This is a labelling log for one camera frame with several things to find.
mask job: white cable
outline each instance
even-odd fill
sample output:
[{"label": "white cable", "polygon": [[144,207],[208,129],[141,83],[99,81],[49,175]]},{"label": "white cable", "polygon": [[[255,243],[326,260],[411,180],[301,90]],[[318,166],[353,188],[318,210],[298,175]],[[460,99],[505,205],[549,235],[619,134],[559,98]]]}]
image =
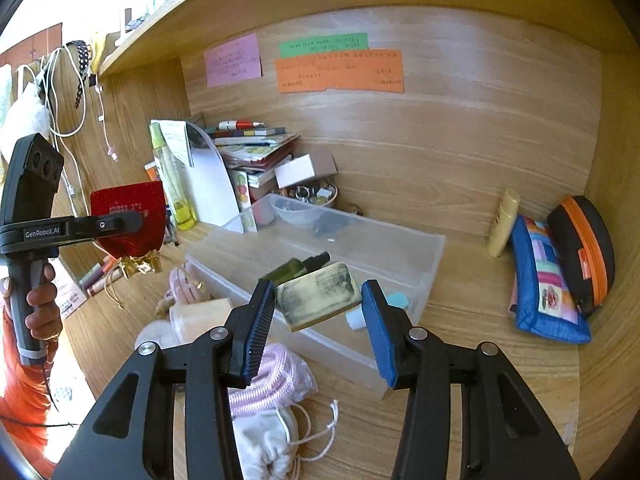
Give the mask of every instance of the white cable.
[{"label": "white cable", "polygon": [[335,427],[338,425],[338,416],[340,415],[340,412],[338,410],[338,401],[336,399],[334,399],[334,402],[332,402],[331,405],[330,405],[331,410],[332,410],[332,412],[334,414],[334,419],[327,425],[326,428],[324,428],[324,430],[321,430],[316,434],[310,435],[310,433],[311,433],[311,417],[309,416],[308,411],[303,406],[301,406],[300,404],[298,404],[296,402],[292,405],[292,407],[293,406],[295,406],[296,408],[301,410],[302,413],[304,413],[304,415],[306,417],[305,436],[303,438],[301,438],[300,440],[292,440],[291,439],[291,433],[289,431],[289,427],[287,426],[287,423],[285,422],[284,418],[282,417],[282,414],[280,413],[280,409],[276,408],[276,414],[278,415],[278,419],[280,420],[280,423],[282,424],[282,427],[284,428],[285,434],[287,435],[287,442],[289,443],[290,446],[299,446],[300,444],[306,444],[307,442],[311,442],[312,440],[315,440],[316,438],[331,432],[331,438],[329,439],[329,442],[327,443],[326,446],[324,446],[324,449],[319,454],[317,454],[316,456],[300,456],[300,455],[297,454],[294,457],[293,466],[292,466],[292,469],[291,469],[291,480],[298,480],[300,478],[300,468],[301,468],[300,462],[315,462],[316,460],[320,460],[321,458],[324,458],[324,456],[331,449],[331,446],[335,442],[335,435],[336,435]]},{"label": "white cable", "polygon": [[100,99],[100,109],[102,110],[102,130],[104,131],[104,142],[107,143],[107,155],[109,155],[116,162],[118,161],[118,155],[116,154],[116,150],[109,143],[109,137],[107,136],[107,121],[104,117],[104,103],[102,102],[102,87],[100,86],[100,81],[98,81],[98,75],[95,75],[95,91],[98,94],[98,99]]},{"label": "white cable", "polygon": [[[50,56],[49,56],[49,60],[47,61],[46,65],[43,67],[43,70],[47,70],[50,67],[50,75],[45,79],[45,83],[44,83],[44,87],[45,87],[45,100],[46,100],[46,104],[47,104],[47,108],[49,109],[49,114],[51,116],[52,119],[52,126],[49,127],[51,133],[53,133],[54,136],[54,145],[56,147],[56,149],[60,152],[60,147],[58,145],[58,137],[60,137],[60,142],[62,143],[62,147],[66,150],[66,152],[71,156],[71,160],[73,161],[74,167],[76,168],[76,174],[78,175],[78,183],[80,185],[80,193],[82,196],[82,203],[84,205],[84,209],[87,213],[87,215],[89,214],[89,207],[87,205],[86,202],[86,195],[84,193],[84,186],[82,185],[82,176],[80,174],[80,168],[78,166],[78,161],[76,160],[76,157],[74,156],[74,154],[71,152],[71,150],[68,148],[68,146],[66,145],[64,139],[67,137],[72,137],[74,136],[76,133],[78,133],[82,127],[84,126],[84,121],[86,120],[86,93],[84,90],[84,82],[82,81],[82,75],[80,74],[80,71],[78,70],[78,68],[76,67],[76,64],[74,62],[73,56],[71,54],[71,51],[69,50],[68,46],[64,46],[64,50],[66,51],[68,57],[69,57],[69,61],[71,62],[71,66],[74,69],[74,72],[76,73],[76,76],[78,77],[78,81],[80,83],[81,86],[81,90],[82,90],[82,120],[80,121],[80,125],[71,133],[68,134],[62,134],[60,133],[60,124],[58,123],[58,93],[56,92],[56,88],[55,85],[53,84],[54,81],[54,77],[56,74],[56,67],[58,66],[58,58],[60,57],[60,52],[62,51],[62,48],[57,48],[56,50],[54,50]],[[51,89],[52,92],[52,99],[49,99],[49,88]],[[54,105],[54,110],[51,108],[51,102],[53,101],[53,105]],[[71,202],[71,211],[73,212],[74,216],[78,216],[78,212],[76,211],[76,208],[74,206],[74,202],[73,202],[73,195],[74,195],[74,189],[71,186],[71,183],[69,182],[69,177],[68,174],[66,173],[66,170],[63,169],[63,180],[65,183],[65,187],[66,187],[66,193],[69,196],[69,202]]]},{"label": "white cable", "polygon": [[31,75],[33,76],[33,82],[34,82],[34,84],[35,84],[35,81],[36,81],[36,75],[35,75],[35,72],[33,71],[33,68],[31,68],[29,65],[20,65],[20,66],[18,67],[18,69],[16,70],[16,72],[19,72],[20,70],[23,70],[23,69],[25,69],[25,68],[26,68],[29,72],[31,72]]},{"label": "white cable", "polygon": [[100,247],[100,245],[98,245],[97,242],[93,241],[92,242],[93,245],[95,245],[95,248],[102,251],[104,254],[108,254],[109,256],[111,256],[111,253],[105,249],[103,249],[102,247]]},{"label": "white cable", "polygon": [[[63,47],[67,53],[67,55],[69,56],[69,61],[71,62],[71,66],[74,69],[74,72],[76,73],[76,76],[78,77],[78,81],[80,83],[80,88],[82,91],[82,120],[80,121],[80,125],[71,133],[68,134],[62,134],[59,131],[59,127],[58,126],[54,126],[55,129],[50,128],[51,133],[53,133],[56,136],[59,137],[73,137],[76,133],[78,133],[80,131],[80,129],[84,126],[84,121],[86,119],[86,93],[84,90],[84,81],[82,81],[82,75],[80,74],[80,71],[78,70],[78,67],[76,66],[76,64],[74,63],[74,58],[71,54],[71,51],[69,50],[68,46],[64,46]],[[56,115],[58,114],[58,96],[56,94],[56,89],[55,86],[53,85],[53,78],[54,78],[54,74],[56,73],[56,66],[58,65],[58,56],[60,55],[60,51],[62,50],[62,48],[57,48],[54,53],[56,54],[55,60],[52,60],[52,58],[49,58],[49,62],[53,63],[53,67],[52,67],[52,72],[51,72],[51,89],[54,95],[54,98],[56,100]],[[45,86],[45,95],[48,97],[48,92],[47,92],[47,86]]]}]

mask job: drawstring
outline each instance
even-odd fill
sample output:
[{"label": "drawstring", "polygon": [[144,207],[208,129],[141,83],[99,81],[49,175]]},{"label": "drawstring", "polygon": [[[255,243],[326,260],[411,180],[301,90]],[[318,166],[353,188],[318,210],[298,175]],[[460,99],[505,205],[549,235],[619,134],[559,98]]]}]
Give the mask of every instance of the drawstring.
[{"label": "drawstring", "polygon": [[122,263],[122,258],[118,258],[117,261],[112,265],[107,275],[104,277],[104,291],[110,300],[113,300],[122,310],[124,310],[124,303],[120,301],[116,293],[116,289],[113,286],[113,271],[120,267]]},{"label": "drawstring", "polygon": [[282,414],[280,413],[280,409],[276,408],[276,413],[278,415],[278,419],[280,420],[280,423],[282,424],[282,427],[284,428],[285,434],[287,435],[287,442],[289,443],[290,446],[299,446],[300,444],[306,444],[307,442],[311,442],[312,440],[326,435],[327,433],[331,432],[331,438],[329,439],[329,442],[327,443],[327,445],[324,447],[324,449],[316,456],[300,456],[300,455],[296,455],[293,459],[293,467],[291,469],[291,480],[298,480],[300,478],[300,467],[301,467],[301,462],[315,462],[316,460],[320,460],[321,458],[323,458],[331,449],[331,446],[334,444],[335,441],[335,433],[336,433],[336,429],[335,427],[338,425],[338,415],[339,415],[339,411],[338,411],[338,401],[336,399],[334,399],[334,401],[330,404],[331,410],[334,413],[334,420],[332,420],[326,428],[324,428],[324,430],[319,431],[316,434],[310,435],[311,433],[311,417],[309,416],[308,411],[301,406],[298,403],[294,403],[292,404],[292,407],[295,406],[296,408],[298,408],[299,410],[302,410],[302,413],[304,413],[305,418],[306,418],[306,431],[305,431],[305,436],[303,438],[301,438],[300,440],[291,440],[291,434],[289,432],[289,427],[287,426],[287,423],[284,421],[284,418],[282,418]]}]

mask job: blue gripper pad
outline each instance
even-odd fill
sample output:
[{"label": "blue gripper pad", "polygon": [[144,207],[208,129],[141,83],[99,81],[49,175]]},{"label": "blue gripper pad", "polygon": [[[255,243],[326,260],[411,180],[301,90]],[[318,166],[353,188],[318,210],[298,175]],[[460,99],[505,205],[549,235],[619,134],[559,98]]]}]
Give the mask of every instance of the blue gripper pad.
[{"label": "blue gripper pad", "polygon": [[369,332],[371,347],[376,357],[380,376],[390,388],[393,388],[398,379],[398,370],[394,361],[394,343],[383,320],[383,315],[380,313],[380,308],[393,307],[386,304],[384,295],[382,295],[384,304],[380,304],[379,307],[375,296],[369,282],[364,282],[362,284],[362,313],[367,325],[367,332]]}]

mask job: human hand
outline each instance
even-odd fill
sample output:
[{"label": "human hand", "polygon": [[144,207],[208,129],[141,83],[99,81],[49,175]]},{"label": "human hand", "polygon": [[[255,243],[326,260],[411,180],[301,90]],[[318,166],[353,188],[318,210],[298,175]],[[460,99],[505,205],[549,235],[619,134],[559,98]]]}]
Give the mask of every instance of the human hand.
[{"label": "human hand", "polygon": [[[44,276],[47,283],[34,288],[27,294],[27,303],[34,307],[33,314],[29,314],[24,320],[27,328],[31,330],[31,335],[43,341],[54,339],[62,332],[62,319],[60,309],[54,302],[58,290],[50,281],[56,277],[56,272],[51,264],[44,267]],[[0,292],[4,298],[4,307],[9,318],[11,315],[11,278],[0,280]]]}]

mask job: yellow lotion bottle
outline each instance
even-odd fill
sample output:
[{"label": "yellow lotion bottle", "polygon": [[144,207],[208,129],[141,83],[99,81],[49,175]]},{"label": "yellow lotion bottle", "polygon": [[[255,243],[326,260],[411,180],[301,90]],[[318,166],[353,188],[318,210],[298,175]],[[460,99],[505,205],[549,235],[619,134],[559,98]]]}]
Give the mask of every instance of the yellow lotion bottle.
[{"label": "yellow lotion bottle", "polygon": [[162,136],[160,124],[150,124],[149,130],[151,131],[151,144],[154,148],[156,166],[158,173],[160,173],[164,193],[169,201],[169,208],[178,229],[187,231],[196,225],[196,221],[180,186],[180,176],[175,168],[174,156]]},{"label": "yellow lotion bottle", "polygon": [[513,224],[515,224],[518,216],[519,206],[520,195],[508,187],[504,191],[498,214],[491,228],[491,234],[489,234],[489,239],[486,241],[486,250],[492,258],[500,256],[507,245]]}]

